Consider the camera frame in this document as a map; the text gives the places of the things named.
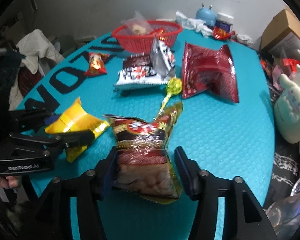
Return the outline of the person's left hand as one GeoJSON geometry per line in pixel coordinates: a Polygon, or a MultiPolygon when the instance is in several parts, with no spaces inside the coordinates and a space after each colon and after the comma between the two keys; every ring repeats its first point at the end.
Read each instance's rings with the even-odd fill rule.
{"type": "Polygon", "coordinates": [[[16,189],[21,186],[21,176],[0,177],[0,187],[16,189]]]}

